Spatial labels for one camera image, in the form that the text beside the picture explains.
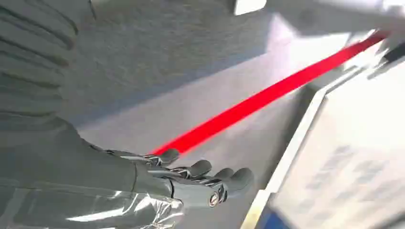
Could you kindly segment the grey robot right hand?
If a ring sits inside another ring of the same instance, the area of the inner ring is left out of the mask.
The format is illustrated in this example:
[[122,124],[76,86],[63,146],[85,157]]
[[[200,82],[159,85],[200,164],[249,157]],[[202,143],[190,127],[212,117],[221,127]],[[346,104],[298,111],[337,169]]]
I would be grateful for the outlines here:
[[169,169],[178,158],[104,150],[67,122],[0,123],[3,229],[171,229],[189,208],[215,208],[242,196],[248,168],[211,164]]

